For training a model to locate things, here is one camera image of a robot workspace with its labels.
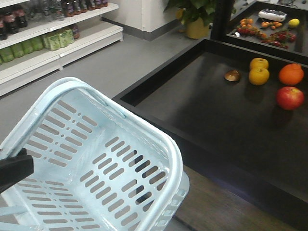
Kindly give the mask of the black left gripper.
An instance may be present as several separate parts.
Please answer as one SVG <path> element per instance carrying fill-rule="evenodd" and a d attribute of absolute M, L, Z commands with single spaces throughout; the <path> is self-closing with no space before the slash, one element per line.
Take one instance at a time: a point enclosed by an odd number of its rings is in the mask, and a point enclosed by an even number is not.
<path fill-rule="evenodd" d="M 22 148 L 17 156 L 0 161 L 0 192 L 33 174 L 33 157 Z"/>

